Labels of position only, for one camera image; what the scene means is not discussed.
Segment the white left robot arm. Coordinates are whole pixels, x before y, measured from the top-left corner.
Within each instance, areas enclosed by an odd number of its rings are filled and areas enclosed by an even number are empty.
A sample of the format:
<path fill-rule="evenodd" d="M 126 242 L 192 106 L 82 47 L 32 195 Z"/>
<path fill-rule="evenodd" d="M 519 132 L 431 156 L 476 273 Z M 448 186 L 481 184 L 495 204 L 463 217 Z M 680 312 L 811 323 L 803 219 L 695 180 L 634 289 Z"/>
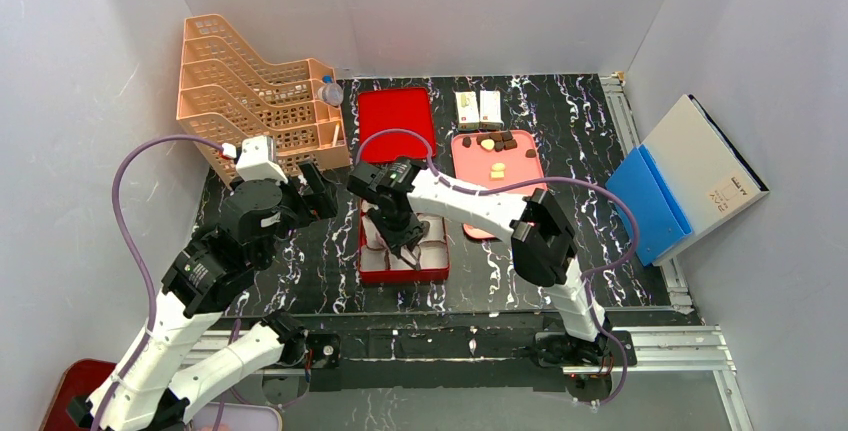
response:
<path fill-rule="evenodd" d="M 71 399 L 72 422 L 90 430 L 175 430 L 213 398 L 273 364 L 311 366 L 308 331 L 277 310 L 246 335 L 186 367 L 188 352 L 254 276 L 268 269 L 295 230 L 337 214 L 334 185 L 311 160 L 306 182 L 238 180 L 220 215 L 196 230 L 162 280 L 133 347 L 96 390 Z"/>

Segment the red chocolate box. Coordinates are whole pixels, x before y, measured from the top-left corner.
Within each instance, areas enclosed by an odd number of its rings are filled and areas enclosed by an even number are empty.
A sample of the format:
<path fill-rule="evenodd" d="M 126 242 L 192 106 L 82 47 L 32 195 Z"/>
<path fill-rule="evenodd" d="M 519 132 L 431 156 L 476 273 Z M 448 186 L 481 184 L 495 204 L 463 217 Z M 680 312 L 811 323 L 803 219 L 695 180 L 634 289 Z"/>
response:
<path fill-rule="evenodd" d="M 411 252 L 403 251 L 406 259 L 394 256 L 367 217 L 371 205 L 360 201 L 360 229 L 357 271 L 362 282 L 369 285 L 438 282 L 450 272 L 448 234 L 445 220 L 418 214 L 429 228 Z"/>

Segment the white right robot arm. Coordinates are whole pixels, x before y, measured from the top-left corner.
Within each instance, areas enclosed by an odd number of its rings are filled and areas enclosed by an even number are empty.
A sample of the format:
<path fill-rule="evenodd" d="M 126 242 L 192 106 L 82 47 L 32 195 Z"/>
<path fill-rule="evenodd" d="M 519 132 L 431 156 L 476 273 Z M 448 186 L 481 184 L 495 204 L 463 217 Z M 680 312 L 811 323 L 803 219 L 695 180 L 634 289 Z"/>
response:
<path fill-rule="evenodd" d="M 605 310 L 593 296 L 596 272 L 581 268 L 575 232 L 555 197 L 541 180 L 531 183 L 535 188 L 528 196 L 514 193 L 512 186 L 496 191 L 402 158 L 384 166 L 357 163 L 346 188 L 365 203 L 366 246 L 383 252 L 386 263 L 421 270 L 438 219 L 470 224 L 508 244 L 516 274 L 545 291 L 564 326 L 543 360 L 609 372 L 616 361 L 614 341 Z"/>

